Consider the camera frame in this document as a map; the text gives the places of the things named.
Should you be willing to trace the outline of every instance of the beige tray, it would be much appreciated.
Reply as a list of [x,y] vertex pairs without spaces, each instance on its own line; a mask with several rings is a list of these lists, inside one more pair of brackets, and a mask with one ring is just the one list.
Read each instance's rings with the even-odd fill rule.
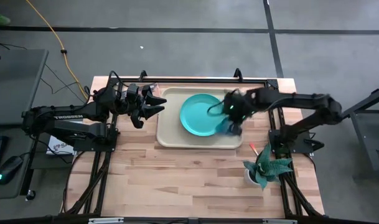
[[239,147],[243,139],[241,136],[224,136],[215,134],[208,137],[200,137],[189,133],[181,124],[179,113],[182,104],[189,97],[207,93],[223,100],[224,89],[204,89],[172,87],[166,89],[162,97],[167,100],[163,104],[165,109],[159,113],[157,120],[156,137],[164,147],[185,147],[185,148],[215,148],[215,149],[235,149]]

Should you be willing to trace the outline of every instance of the artificial plant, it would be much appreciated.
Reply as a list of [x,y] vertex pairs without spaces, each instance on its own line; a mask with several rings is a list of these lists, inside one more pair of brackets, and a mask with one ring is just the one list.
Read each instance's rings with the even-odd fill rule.
[[271,145],[267,144],[256,162],[243,161],[243,165],[250,171],[250,177],[259,183],[264,190],[268,182],[279,182],[278,175],[293,171],[288,167],[292,159],[276,159],[271,161]]

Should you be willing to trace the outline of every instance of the yellow cable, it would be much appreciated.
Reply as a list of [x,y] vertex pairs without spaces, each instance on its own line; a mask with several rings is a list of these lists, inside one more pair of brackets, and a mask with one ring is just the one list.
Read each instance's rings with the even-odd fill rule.
[[[54,35],[56,36],[56,38],[58,39],[59,41],[59,44],[60,44],[60,47],[62,48],[62,50],[65,50],[65,47],[63,46],[63,43],[62,41],[60,40],[58,34],[54,31],[54,29],[52,28],[52,26],[47,22],[47,20],[41,15],[41,13],[32,5],[32,3],[30,3],[29,0],[26,0],[26,2],[34,9],[34,11],[40,16],[40,18],[48,25],[48,27],[51,29],[51,31],[54,33]],[[69,66],[69,63],[67,62],[67,56],[66,56],[66,53],[62,53],[63,54],[63,57],[65,58],[65,64],[66,64],[66,67],[67,69],[69,70],[70,74],[72,74],[72,77],[76,80],[77,82],[77,85],[80,89],[80,91],[82,92],[83,96],[85,99],[87,99],[87,94],[84,92],[83,90],[83,87],[82,87],[82,84],[78,81],[77,77],[75,76],[75,74],[72,72],[72,70],[70,69],[70,66]]]

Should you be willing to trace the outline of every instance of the white pot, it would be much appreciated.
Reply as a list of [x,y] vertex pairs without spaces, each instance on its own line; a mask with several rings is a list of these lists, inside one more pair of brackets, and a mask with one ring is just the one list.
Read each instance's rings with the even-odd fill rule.
[[245,182],[246,182],[247,184],[250,184],[250,185],[255,186],[255,187],[260,186],[259,183],[254,182],[254,180],[252,180],[252,179],[250,178],[250,171],[249,171],[248,169],[245,169]]

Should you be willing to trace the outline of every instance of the green leaf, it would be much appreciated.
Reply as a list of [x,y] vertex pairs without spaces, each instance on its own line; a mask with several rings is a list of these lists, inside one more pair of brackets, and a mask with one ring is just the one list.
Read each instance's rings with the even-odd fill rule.
[[288,168],[287,166],[282,166],[282,165],[279,165],[279,164],[273,164],[273,163],[270,163],[268,168],[266,169],[265,171],[265,175],[279,175],[279,174],[283,174],[285,172],[291,172],[293,171],[292,169]]
[[251,172],[251,174],[252,174],[253,176],[256,175],[256,169],[257,169],[256,166],[257,166],[257,165],[256,165],[255,162],[243,161],[243,165],[246,167],[246,169],[248,169],[248,170]]
[[265,173],[262,164],[257,164],[257,171],[260,172],[261,175]]
[[292,158],[289,159],[275,159],[274,161],[271,161],[272,164],[278,164],[282,166],[288,166],[292,161]]
[[264,150],[261,152],[259,155],[258,164],[268,164],[269,163],[269,155],[271,154],[271,145],[268,143],[265,147]]
[[266,176],[266,180],[268,182],[278,182],[279,184],[281,183],[281,181],[279,180],[279,178],[276,177],[276,176],[274,176],[274,175]]
[[268,183],[266,181],[266,177],[261,175],[259,172],[256,172],[256,181],[257,181],[257,183],[260,184],[261,189],[263,189],[263,190],[266,187],[266,184]]

